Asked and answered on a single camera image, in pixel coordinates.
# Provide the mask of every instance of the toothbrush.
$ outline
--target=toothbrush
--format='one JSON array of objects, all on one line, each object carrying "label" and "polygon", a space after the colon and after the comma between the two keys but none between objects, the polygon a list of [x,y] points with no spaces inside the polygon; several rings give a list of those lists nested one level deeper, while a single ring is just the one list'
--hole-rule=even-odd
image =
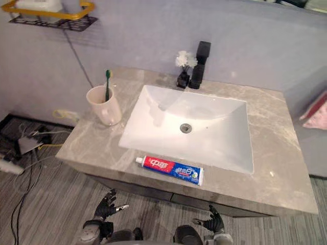
[{"label": "toothbrush", "polygon": [[106,77],[107,77],[106,101],[108,101],[109,100],[109,78],[110,78],[110,70],[107,70]]}]

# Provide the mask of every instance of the electrical outlet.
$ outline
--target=electrical outlet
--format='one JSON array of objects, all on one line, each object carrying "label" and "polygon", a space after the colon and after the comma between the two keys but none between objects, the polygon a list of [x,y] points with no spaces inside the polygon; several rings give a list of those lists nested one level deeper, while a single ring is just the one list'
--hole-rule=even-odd
[{"label": "electrical outlet", "polygon": [[80,119],[80,115],[77,112],[74,111],[67,111],[67,110],[56,110],[56,113],[58,114],[58,116],[60,117],[64,117],[64,118],[68,118],[71,119],[75,122],[78,122]]}]

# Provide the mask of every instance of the toothpaste tube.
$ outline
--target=toothpaste tube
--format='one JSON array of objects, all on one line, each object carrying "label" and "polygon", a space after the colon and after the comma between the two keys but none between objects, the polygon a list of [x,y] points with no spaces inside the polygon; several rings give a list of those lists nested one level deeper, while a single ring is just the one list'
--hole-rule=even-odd
[{"label": "toothpaste tube", "polygon": [[201,167],[192,167],[149,156],[137,157],[136,162],[142,164],[144,168],[202,185],[203,168]]}]

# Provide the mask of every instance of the vanity countertop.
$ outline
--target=vanity countertop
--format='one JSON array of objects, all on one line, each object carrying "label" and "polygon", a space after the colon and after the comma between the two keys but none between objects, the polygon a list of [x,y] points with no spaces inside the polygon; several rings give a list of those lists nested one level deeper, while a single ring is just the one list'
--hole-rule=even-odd
[{"label": "vanity countertop", "polygon": [[[92,112],[87,112],[57,158],[90,175],[259,213],[318,213],[308,170],[281,92],[210,81],[203,81],[198,90],[185,89],[247,102],[254,162],[254,174],[249,175],[120,147],[124,127],[144,85],[182,89],[176,87],[176,77],[172,75],[122,67],[114,69],[113,74],[111,86],[122,110],[121,122],[107,127]],[[203,167],[202,186],[141,168],[135,158],[144,155]]]}]

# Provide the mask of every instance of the rectangular sink basin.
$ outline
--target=rectangular sink basin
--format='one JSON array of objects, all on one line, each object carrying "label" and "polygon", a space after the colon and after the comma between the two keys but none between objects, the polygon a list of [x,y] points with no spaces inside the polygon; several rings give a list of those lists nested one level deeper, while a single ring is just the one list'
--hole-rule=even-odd
[{"label": "rectangular sink basin", "polygon": [[145,85],[119,146],[253,173],[245,101]]}]

